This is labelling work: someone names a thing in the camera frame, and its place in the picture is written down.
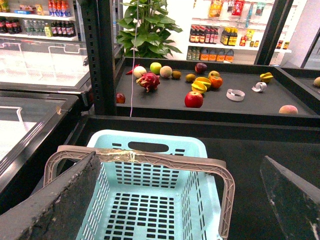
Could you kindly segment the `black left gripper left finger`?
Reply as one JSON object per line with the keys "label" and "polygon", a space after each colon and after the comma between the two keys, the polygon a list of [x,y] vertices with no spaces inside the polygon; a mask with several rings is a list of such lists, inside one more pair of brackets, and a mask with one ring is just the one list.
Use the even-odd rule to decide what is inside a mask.
{"label": "black left gripper left finger", "polygon": [[91,201],[100,161],[95,152],[0,216],[2,240],[74,240]]}

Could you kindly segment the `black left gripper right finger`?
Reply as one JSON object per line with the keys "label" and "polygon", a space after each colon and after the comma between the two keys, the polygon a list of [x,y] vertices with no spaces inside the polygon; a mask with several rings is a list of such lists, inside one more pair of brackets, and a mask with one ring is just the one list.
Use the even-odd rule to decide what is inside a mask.
{"label": "black left gripper right finger", "polygon": [[264,189],[286,240],[320,238],[320,189],[265,156],[260,165]]}

